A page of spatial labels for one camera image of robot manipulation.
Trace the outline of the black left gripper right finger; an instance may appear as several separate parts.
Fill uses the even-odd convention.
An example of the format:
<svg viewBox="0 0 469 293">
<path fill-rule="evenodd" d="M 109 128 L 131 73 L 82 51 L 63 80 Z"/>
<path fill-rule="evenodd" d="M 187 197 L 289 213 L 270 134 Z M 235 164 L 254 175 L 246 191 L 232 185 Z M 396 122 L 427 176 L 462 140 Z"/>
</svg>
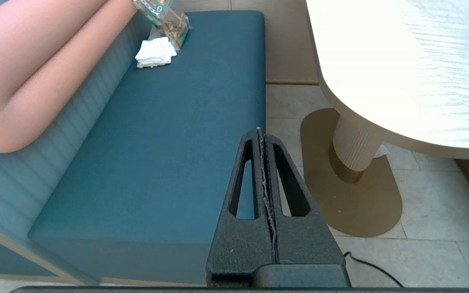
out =
<svg viewBox="0 0 469 293">
<path fill-rule="evenodd" d="M 344 256 L 283 142 L 266 134 L 264 149 L 278 262 L 344 267 Z"/>
</svg>

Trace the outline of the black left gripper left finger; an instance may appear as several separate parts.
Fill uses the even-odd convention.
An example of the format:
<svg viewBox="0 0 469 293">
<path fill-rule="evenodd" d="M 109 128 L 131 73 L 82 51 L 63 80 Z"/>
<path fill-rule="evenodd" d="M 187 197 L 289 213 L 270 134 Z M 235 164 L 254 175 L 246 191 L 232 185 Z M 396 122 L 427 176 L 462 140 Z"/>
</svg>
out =
<svg viewBox="0 0 469 293">
<path fill-rule="evenodd" d="M 253 219 L 237 211 L 247 162 L 251 163 Z M 206 262 L 207 286 L 252 286 L 260 267 L 273 265 L 276 228 L 265 173 L 264 137 L 259 127 L 242 136 Z"/>
</svg>

